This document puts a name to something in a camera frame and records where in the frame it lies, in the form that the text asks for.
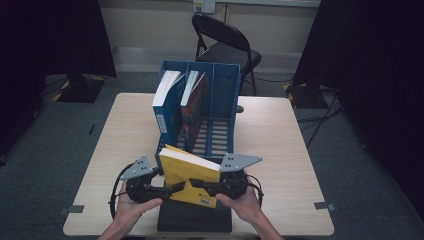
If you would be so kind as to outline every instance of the book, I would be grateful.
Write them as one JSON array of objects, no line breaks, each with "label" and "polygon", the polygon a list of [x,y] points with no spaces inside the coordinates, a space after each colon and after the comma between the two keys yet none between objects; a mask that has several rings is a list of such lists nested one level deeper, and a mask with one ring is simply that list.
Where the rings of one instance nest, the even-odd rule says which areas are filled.
[{"label": "book", "polygon": [[192,71],[181,99],[184,126],[184,150],[192,152],[202,125],[202,103],[207,92],[205,73]]},{"label": "book", "polygon": [[184,76],[179,71],[165,71],[152,103],[162,141],[172,146],[178,144],[182,132],[183,123],[178,103],[184,92]]},{"label": "book", "polygon": [[167,187],[186,181],[182,191],[172,194],[172,200],[216,208],[216,198],[210,197],[203,188],[191,186],[190,178],[218,183],[219,164],[168,145],[160,151],[159,159]]}]

